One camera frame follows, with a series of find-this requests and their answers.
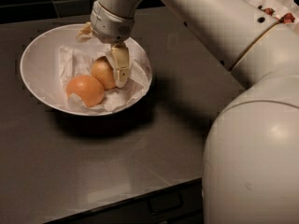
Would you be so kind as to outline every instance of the white bowl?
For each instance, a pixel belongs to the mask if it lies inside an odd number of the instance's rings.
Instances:
[[[76,40],[76,35],[83,24],[61,26],[40,35],[26,48],[21,56],[21,78],[27,89],[42,103],[65,113],[80,116],[104,116],[120,112],[123,109],[135,104],[142,97],[134,99],[129,105],[123,106],[116,112],[87,113],[84,111],[72,110],[68,106],[67,97],[62,87],[59,76],[59,49],[61,46],[69,46],[80,49],[85,53],[94,55],[104,50],[107,44],[92,38],[84,43]],[[151,68],[146,52],[132,38],[125,41],[129,52],[135,58],[144,61],[142,69],[146,69],[149,75],[146,77],[151,83]]]

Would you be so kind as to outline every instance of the table surface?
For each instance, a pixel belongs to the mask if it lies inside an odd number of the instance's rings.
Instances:
[[[24,88],[20,60],[44,32],[89,16],[0,25],[0,217],[35,224],[200,178],[208,128],[242,87],[166,7],[140,9],[132,38],[154,79],[131,108],[78,117]]]

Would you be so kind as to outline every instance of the white robotic arm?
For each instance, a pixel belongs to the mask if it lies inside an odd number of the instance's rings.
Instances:
[[[99,0],[93,32],[129,37],[141,0]],[[162,0],[249,89],[215,120],[204,155],[207,224],[299,220],[299,36],[242,0]]]

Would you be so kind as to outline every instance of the crumpled paper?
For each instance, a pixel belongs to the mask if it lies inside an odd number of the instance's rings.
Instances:
[[[93,61],[98,57],[105,56],[109,50],[98,52],[94,57],[86,54],[80,49],[74,49],[67,46],[61,46],[59,50],[59,76],[62,88],[69,80],[80,75],[90,75]],[[65,98],[69,108],[74,111],[84,112],[85,114],[109,114],[115,113],[125,107],[131,106],[136,100],[144,96],[150,88],[151,70],[142,66],[139,61],[130,53],[130,76],[123,88],[115,88],[105,92],[105,98],[101,104],[87,107],[76,94],[71,94]]]
[[[279,19],[286,13],[291,12],[295,17],[294,23],[287,23],[291,29],[296,30],[299,23],[299,6],[293,0],[245,0],[255,7],[263,6],[262,9],[271,7],[275,10],[274,16]]]

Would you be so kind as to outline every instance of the gray countertop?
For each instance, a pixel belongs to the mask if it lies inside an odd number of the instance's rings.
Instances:
[[[0,222],[67,217],[200,178],[209,125],[240,85],[166,7],[140,9],[132,38],[148,53],[147,96],[107,117],[41,104],[19,65],[38,35],[89,16],[0,25]]]

